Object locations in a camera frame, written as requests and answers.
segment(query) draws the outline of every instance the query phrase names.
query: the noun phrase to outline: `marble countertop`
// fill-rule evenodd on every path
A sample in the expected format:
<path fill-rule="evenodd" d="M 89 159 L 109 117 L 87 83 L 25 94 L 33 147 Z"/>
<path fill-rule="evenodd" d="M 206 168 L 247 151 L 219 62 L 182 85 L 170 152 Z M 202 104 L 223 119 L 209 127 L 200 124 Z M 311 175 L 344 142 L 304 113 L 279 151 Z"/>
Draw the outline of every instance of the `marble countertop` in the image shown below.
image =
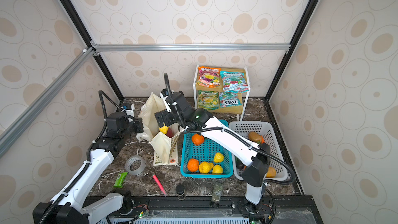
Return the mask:
<path fill-rule="evenodd" d="M 193 98 L 187 98 L 194 105 Z M 129 98 L 125 102 L 135 105 L 134 116 L 138 116 L 141 107 L 147 98 Z M 214 114 L 218 119 L 232 122 L 236 121 L 236 114 Z M 268 121 L 266 109 L 262 99 L 249 98 L 244 121 Z M 181 154 L 183 146 L 183 135 L 178 140 L 178 166 L 153 166 L 154 149 L 146 140 L 138 141 L 133 134 L 126 141 L 126 146 L 121 150 L 116 159 L 102 173 L 89 193 L 89 196 L 105 196 L 111 190 L 119 173 L 125 172 L 125 163 L 133 155 L 140 155 L 145 160 L 145 169 L 138 175 L 128 174 L 124 180 L 123 189 L 130 190 L 133 196 L 160 196 L 163 195 L 158 185 L 152 178 L 155 174 L 162 183 L 169 196 L 176 196 L 176 186 L 182 183 L 185 186 L 186 196 L 210 196 L 213 191 L 214 182 L 221 182 L 224 186 L 222 195 L 245 195 L 246 183 L 238 180 L 234 175 L 222 179 L 202 179 L 183 177 L 180 172 Z M 273 195 L 293 195 L 292 185 L 282 186 L 270 183 L 267 187 Z"/>

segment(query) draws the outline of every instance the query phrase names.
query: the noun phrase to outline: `white basket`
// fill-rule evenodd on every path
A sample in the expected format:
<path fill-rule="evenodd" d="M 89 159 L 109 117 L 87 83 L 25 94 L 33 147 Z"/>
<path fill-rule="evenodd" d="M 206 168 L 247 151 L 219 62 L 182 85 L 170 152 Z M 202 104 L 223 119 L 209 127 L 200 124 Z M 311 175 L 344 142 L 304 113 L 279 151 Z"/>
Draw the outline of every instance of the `white basket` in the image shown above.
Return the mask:
<path fill-rule="evenodd" d="M 234 121 L 229 123 L 229 128 L 244 138 L 248 137 L 249 132 L 260 134 L 263 136 L 264 141 L 271 147 L 271 155 L 284 161 L 281 148 L 279 148 L 278 141 L 276 140 L 275 133 L 270 123 L 262 121 Z M 243 181 L 243 178 L 241 177 L 243 170 L 236 168 L 235 156 L 233 154 L 232 163 L 235 177 Z M 284 181 L 287 179 L 287 170 L 280 163 L 271 159 L 270 166 L 276 170 L 276 176 L 272 179 L 276 181 Z"/>

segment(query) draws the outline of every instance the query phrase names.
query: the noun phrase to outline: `wooden shelf board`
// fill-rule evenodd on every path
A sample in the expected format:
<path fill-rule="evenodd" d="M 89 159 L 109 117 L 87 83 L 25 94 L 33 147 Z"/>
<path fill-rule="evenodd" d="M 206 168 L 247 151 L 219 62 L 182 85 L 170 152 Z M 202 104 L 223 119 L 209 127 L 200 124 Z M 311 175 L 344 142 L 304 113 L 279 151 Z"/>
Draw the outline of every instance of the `wooden shelf board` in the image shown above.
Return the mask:
<path fill-rule="evenodd" d="M 243 100 L 242 93 L 238 93 L 239 101 L 241 102 L 241 106 L 232 106 L 232 107 L 220 107 L 216 110 L 208 110 L 209 112 L 219 112 L 219 113 L 232 113 L 232 114 L 242 114 L 243 111 Z"/>
<path fill-rule="evenodd" d="M 245 71 L 244 69 L 238 69 L 238 68 L 224 68 L 224 67 L 222 67 L 222 68 L 221 68 L 221 71 L 227 71 L 227 72 L 241 72 L 241 73 L 243 73 L 243 77 L 245 78 L 246 82 L 248 81 L 248 80 L 247 80 L 247 77 L 246 77 L 246 71 Z M 220 76 L 220 85 L 219 85 L 218 87 L 210 88 L 210 87 L 203 87 L 203 86 L 198 86 L 198 85 L 196 85 L 196 90 L 200 90 L 200 91 L 212 91 L 212 92 L 223 92 L 224 90 L 223 90 L 223 85 L 222 85 L 221 76 Z"/>

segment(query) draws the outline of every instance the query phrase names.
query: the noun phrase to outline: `basket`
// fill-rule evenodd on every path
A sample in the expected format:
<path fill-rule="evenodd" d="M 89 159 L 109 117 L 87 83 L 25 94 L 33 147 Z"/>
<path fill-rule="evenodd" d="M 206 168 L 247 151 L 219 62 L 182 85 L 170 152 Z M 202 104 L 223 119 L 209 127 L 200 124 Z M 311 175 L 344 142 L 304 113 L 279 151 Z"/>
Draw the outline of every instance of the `basket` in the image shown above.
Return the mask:
<path fill-rule="evenodd" d="M 270 123 L 261 121 L 234 121 L 229 123 L 229 128 L 244 138 L 248 137 L 249 132 L 257 132 L 263 136 L 264 141 L 270 146 L 271 155 L 284 161 L 281 148 L 279 148 L 278 141 L 276 140 L 275 133 Z M 235 177 L 243 181 L 243 178 L 241 177 L 243 170 L 236 168 L 234 155 L 232 155 L 232 164 L 234 167 Z M 272 179 L 276 181 L 284 181 L 287 179 L 287 170 L 280 163 L 271 159 L 270 166 L 276 170 L 276 176 Z"/>
<path fill-rule="evenodd" d="M 225 120 L 220 120 L 220 122 L 228 127 L 228 122 Z M 184 135 L 184 144 L 182 146 L 182 157 L 181 157 L 181 174 L 184 177 L 194 177 L 194 178 L 214 178 L 219 179 L 223 177 L 231 177 L 233 173 L 232 169 L 232 154 L 227 149 L 216 143 L 215 141 L 205 137 L 205 141 L 200 145 L 196 146 L 192 143 L 193 133 L 187 133 Z M 224 155 L 224 160 L 221 163 L 214 163 L 214 155 L 216 152 L 222 153 Z M 201 174 L 199 171 L 190 172 L 187 169 L 188 161 L 191 158 L 195 158 L 201 162 L 212 162 L 214 165 L 219 164 L 223 168 L 223 173 L 221 175 L 212 174 Z"/>

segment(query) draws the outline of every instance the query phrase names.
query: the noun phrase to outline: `candy bag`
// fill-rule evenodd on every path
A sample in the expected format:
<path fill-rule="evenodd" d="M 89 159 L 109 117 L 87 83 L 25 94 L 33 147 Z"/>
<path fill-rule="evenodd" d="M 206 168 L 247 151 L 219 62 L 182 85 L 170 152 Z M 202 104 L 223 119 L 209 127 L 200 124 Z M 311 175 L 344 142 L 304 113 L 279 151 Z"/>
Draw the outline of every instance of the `candy bag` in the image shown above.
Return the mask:
<path fill-rule="evenodd" d="M 220 72 L 223 83 L 224 92 L 244 93 L 249 91 L 248 84 L 241 72 Z"/>
<path fill-rule="evenodd" d="M 198 106 L 206 110 L 218 109 L 218 92 L 198 91 Z"/>
<path fill-rule="evenodd" d="M 199 67 L 199 78 L 197 85 L 203 87 L 215 88 L 220 85 L 220 71 L 221 69 L 215 67 Z"/>
<path fill-rule="evenodd" d="M 238 94 L 233 92 L 220 92 L 220 107 L 241 106 Z"/>

